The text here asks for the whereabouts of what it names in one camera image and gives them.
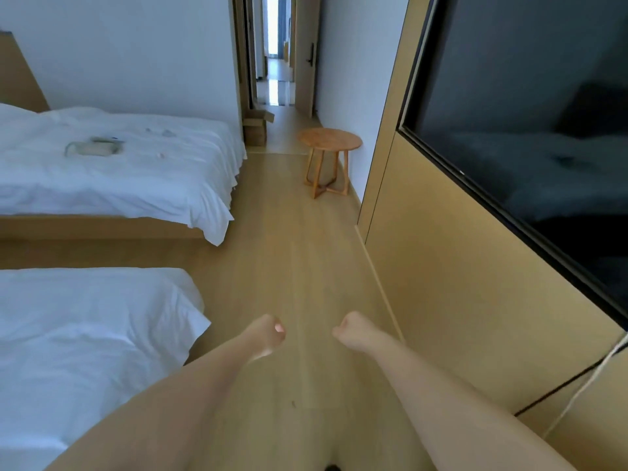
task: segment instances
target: wooden bed base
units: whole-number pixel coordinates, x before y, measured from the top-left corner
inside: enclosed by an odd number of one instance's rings
[[[0,216],[0,240],[204,238],[198,228],[154,218],[83,215]]]

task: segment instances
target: wooden headboard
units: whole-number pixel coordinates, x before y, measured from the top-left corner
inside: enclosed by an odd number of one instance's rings
[[[13,34],[0,31],[0,103],[43,112],[50,110]]]

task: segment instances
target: person's right arm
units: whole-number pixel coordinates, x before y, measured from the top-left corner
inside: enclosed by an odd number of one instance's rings
[[[439,471],[574,471],[506,410],[351,312],[333,331],[381,367]]]

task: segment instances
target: round tabletop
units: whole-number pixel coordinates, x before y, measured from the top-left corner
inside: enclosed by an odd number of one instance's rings
[[[325,127],[306,129],[299,132],[296,138],[309,147],[330,152],[355,150],[362,145],[362,139],[351,132]]]

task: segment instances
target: bag on bed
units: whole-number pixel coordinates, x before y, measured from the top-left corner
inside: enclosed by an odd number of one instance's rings
[[[70,142],[65,148],[65,156],[74,150],[78,155],[108,157],[122,152],[123,143],[115,137],[92,137],[89,142]]]

